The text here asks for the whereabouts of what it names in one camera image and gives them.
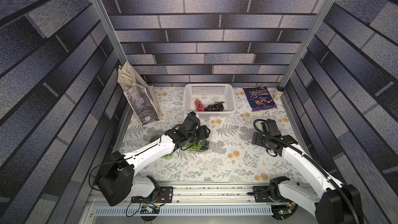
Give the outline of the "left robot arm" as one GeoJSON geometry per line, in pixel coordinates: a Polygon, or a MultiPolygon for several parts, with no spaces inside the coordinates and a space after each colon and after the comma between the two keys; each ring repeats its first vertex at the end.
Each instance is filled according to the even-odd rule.
{"type": "Polygon", "coordinates": [[[160,186],[151,176],[136,178],[138,172],[161,157],[185,147],[188,142],[204,141],[209,135],[210,129],[206,125],[193,131],[187,131],[180,126],[177,130],[166,131],[141,149],[125,154],[114,152],[101,165],[96,185],[109,206],[116,206],[125,198],[153,202],[160,195],[160,186]]]}

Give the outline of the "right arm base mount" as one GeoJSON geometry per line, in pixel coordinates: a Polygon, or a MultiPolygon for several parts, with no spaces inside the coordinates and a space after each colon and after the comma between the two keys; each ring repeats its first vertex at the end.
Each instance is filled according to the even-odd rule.
{"type": "Polygon", "coordinates": [[[286,198],[271,197],[268,186],[253,186],[253,193],[256,203],[292,203],[292,201],[286,198]]]}

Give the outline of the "dark red grape bunch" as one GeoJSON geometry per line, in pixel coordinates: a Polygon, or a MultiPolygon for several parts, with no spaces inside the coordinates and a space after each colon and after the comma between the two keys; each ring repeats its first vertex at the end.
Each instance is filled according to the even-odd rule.
{"type": "Polygon", "coordinates": [[[224,102],[215,102],[213,104],[209,104],[204,108],[205,112],[222,112],[224,111],[224,102]]]}

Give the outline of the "green grape bunch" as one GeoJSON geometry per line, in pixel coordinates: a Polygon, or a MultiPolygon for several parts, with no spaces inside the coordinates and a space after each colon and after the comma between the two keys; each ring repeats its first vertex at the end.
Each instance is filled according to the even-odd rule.
{"type": "MultiPolygon", "coordinates": [[[[158,140],[160,137],[161,137],[161,135],[152,136],[152,137],[150,138],[150,140],[149,140],[149,143],[155,142],[155,141],[158,140]]],[[[173,154],[170,153],[170,154],[164,155],[164,156],[162,157],[162,159],[172,159],[172,157],[173,157],[173,154]]]]}
{"type": "Polygon", "coordinates": [[[209,149],[209,145],[207,141],[199,141],[195,144],[188,146],[188,151],[193,152],[207,152],[209,149]]]}

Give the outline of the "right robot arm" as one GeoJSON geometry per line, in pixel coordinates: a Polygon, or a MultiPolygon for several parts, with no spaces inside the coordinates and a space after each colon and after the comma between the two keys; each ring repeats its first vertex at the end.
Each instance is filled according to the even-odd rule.
{"type": "Polygon", "coordinates": [[[359,191],[336,179],[289,135],[272,136],[254,132],[252,144],[272,151],[290,162],[309,182],[309,191],[286,176],[270,180],[267,189],[258,195],[274,201],[289,200],[312,214],[320,224],[362,224],[363,210],[359,191]]]}

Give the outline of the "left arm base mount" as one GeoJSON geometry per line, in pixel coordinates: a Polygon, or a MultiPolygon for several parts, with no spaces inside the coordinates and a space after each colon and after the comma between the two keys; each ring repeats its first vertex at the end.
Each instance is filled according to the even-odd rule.
{"type": "Polygon", "coordinates": [[[161,186],[160,188],[156,188],[148,197],[132,197],[131,201],[132,203],[138,203],[139,201],[156,204],[172,203],[173,191],[174,187],[172,186],[161,186]]]}

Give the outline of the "pink grape bunch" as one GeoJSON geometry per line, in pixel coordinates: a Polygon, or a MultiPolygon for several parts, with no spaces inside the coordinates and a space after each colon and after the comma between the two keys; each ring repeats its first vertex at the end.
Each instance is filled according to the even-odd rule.
{"type": "Polygon", "coordinates": [[[205,111],[205,106],[202,104],[202,102],[199,99],[196,99],[194,104],[197,112],[205,111]]]}

